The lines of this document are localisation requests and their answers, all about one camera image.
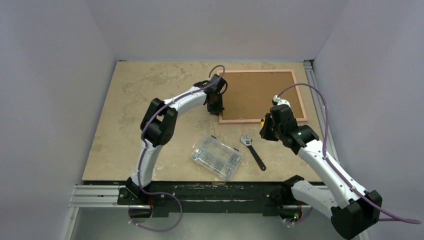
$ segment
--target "clear plastic box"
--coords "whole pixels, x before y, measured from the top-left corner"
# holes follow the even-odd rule
[[[206,135],[196,145],[190,158],[224,180],[229,181],[242,162],[243,154],[235,148],[225,145],[216,137]]]

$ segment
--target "wrench handle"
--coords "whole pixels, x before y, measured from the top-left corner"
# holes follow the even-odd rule
[[[267,167],[265,166],[264,162],[261,160],[261,158],[259,157],[259,155],[256,153],[255,149],[253,148],[253,146],[247,146],[247,148],[250,150],[250,152],[253,155],[253,158],[256,160],[257,164],[259,165],[259,168],[262,171],[267,170]]]

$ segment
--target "tabletop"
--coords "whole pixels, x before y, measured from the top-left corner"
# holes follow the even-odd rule
[[[165,100],[187,91],[194,83],[206,80],[209,71],[218,64],[224,65],[227,70],[294,70],[298,83],[308,83],[301,62],[118,61],[82,180],[126,180],[136,169],[141,149],[140,123],[150,102],[154,98]],[[311,91],[302,86],[300,94],[308,117],[306,124],[322,139]],[[273,95],[270,95],[270,107],[272,98]],[[260,124],[219,125],[218,117],[210,115],[206,106],[195,107],[178,117],[174,135],[157,159],[153,180],[223,181],[190,159],[194,146],[205,135],[213,135],[243,154],[231,181],[284,181],[294,175],[311,182],[321,181],[280,141],[261,139],[260,129]],[[252,145],[266,165],[266,171],[258,167],[249,149],[240,142],[242,134],[252,137]]]

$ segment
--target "white wall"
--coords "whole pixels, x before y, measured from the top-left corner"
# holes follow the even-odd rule
[[[87,0],[120,60],[314,59],[347,0]]]
[[[314,62],[344,167],[383,207],[424,220],[424,1],[351,0]],[[424,239],[380,222],[373,239]]]
[[[0,0],[0,239],[59,239],[114,57],[83,0]]]

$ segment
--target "cork board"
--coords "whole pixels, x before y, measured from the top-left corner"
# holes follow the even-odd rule
[[[224,111],[218,117],[219,124],[260,123],[273,106],[273,97],[297,83],[295,72],[290,69],[229,70],[225,71],[224,79],[228,89],[222,96]],[[282,98],[290,102],[297,122],[308,120],[299,86],[287,90]]]

